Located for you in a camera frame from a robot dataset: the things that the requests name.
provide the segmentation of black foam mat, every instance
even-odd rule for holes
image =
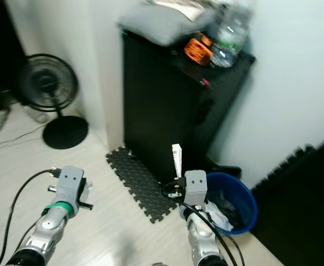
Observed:
[[[145,215],[151,223],[162,221],[176,203],[161,195],[161,185],[152,173],[136,157],[129,155],[130,150],[122,146],[110,154],[107,154],[107,162],[123,182],[125,187],[130,188],[133,195]]]

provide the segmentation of black cabinet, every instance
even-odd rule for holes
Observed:
[[[199,66],[186,43],[162,48],[133,33],[124,40],[124,140],[162,183],[175,177],[172,144],[183,169],[199,167],[255,58],[241,53],[229,69]]]

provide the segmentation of black cable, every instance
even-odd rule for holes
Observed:
[[[240,258],[241,258],[242,266],[245,266],[244,256],[242,255],[242,252],[241,252],[241,250],[240,250],[239,245],[237,245],[236,241],[235,241],[231,236],[229,236],[228,234],[224,234],[223,236],[226,236],[226,237],[227,237],[229,240],[231,240],[231,242],[235,245],[237,251],[239,252],[239,255],[240,255]]]
[[[42,126],[40,126],[40,127],[37,127],[37,128],[34,129],[33,131],[30,131],[30,132],[25,133],[25,134],[23,134],[23,135],[21,135],[21,136],[18,136],[18,137],[16,137],[16,138],[13,139],[13,140],[6,140],[6,141],[3,141],[3,142],[0,142],[0,145],[1,145],[1,144],[4,144],[4,143],[7,143],[7,142],[16,141],[16,140],[20,139],[21,137],[24,137],[24,136],[26,136],[26,135],[29,135],[29,134],[31,134],[31,133],[34,133],[35,131],[37,131],[38,129],[40,129],[41,127],[44,127],[44,126],[46,126],[46,125],[42,125]]]
[[[21,244],[22,244],[22,242],[24,241],[24,238],[26,237],[26,235],[29,233],[29,231],[31,230],[31,229],[33,229],[33,227],[36,225],[36,223],[37,223],[37,221],[39,220],[39,219],[37,219],[26,231],[25,231],[25,233],[24,233],[24,235],[21,237],[21,239],[20,239],[20,241],[19,241],[19,243],[18,243],[18,245],[17,245],[17,248],[16,248],[16,250],[18,250],[18,248],[21,246]]]
[[[4,233],[4,240],[3,240],[3,247],[2,247],[2,253],[1,253],[1,256],[0,256],[0,264],[4,258],[4,254],[6,253],[6,248],[7,248],[7,241],[8,241],[8,233],[9,233],[9,226],[11,225],[11,220],[12,220],[12,216],[13,216],[13,211],[14,211],[14,207],[15,207],[15,204],[17,202],[17,199],[20,195],[20,193],[23,191],[23,189],[25,188],[25,186],[32,180],[34,179],[35,177],[39,176],[39,175],[42,175],[43,173],[50,173],[52,172],[51,169],[48,169],[48,170],[43,170],[41,172],[38,172],[36,173],[35,175],[33,175],[32,177],[30,177],[29,179],[26,180],[26,182],[21,186],[21,188],[18,190],[14,200],[13,200],[13,203],[12,203],[12,206],[11,206],[11,210],[9,211],[9,216],[8,216],[8,221],[7,221],[7,225],[6,225],[6,231]]]
[[[165,196],[165,197],[171,199],[170,197],[168,197],[168,195],[166,195],[166,194],[164,193],[164,190],[161,190],[161,194],[162,194],[163,196]],[[227,247],[225,241],[223,240],[223,238],[221,237],[221,235],[218,233],[218,231],[215,229],[215,227],[212,226],[212,224],[211,224],[207,219],[205,219],[205,217],[202,216],[202,215],[199,213],[199,211],[197,211],[197,210],[196,210],[195,208],[193,208],[191,205],[186,204],[186,203],[184,203],[183,201],[180,201],[180,200],[175,199],[175,198],[173,198],[172,200],[174,200],[175,202],[177,202],[177,203],[180,204],[180,205],[183,205],[184,207],[186,207],[186,208],[189,209],[190,211],[194,212],[194,213],[195,213],[195,214],[196,214],[200,219],[202,219],[202,221],[203,221],[204,223],[206,223],[206,225],[207,225],[208,227],[210,227],[210,229],[211,229],[211,230],[213,231],[213,233],[215,234],[216,238],[220,241],[221,245],[225,248],[225,250],[226,250],[228,256],[229,256],[230,259],[231,259],[232,264],[233,264],[234,266],[237,266],[237,263],[236,263],[236,261],[235,261],[234,256],[232,255],[232,253],[231,253],[231,251],[229,250],[229,248]]]

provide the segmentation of blue trash bin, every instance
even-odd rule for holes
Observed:
[[[258,217],[258,207],[252,192],[237,178],[226,173],[214,172],[206,175],[207,190],[222,190],[226,200],[231,202],[240,212],[245,227],[236,231],[227,231],[217,225],[225,234],[243,234],[251,230]]]

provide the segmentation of clear plastic bottle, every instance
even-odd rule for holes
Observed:
[[[220,67],[229,68],[237,59],[249,34],[252,16],[250,0],[238,0],[226,12],[214,46],[211,61]]]

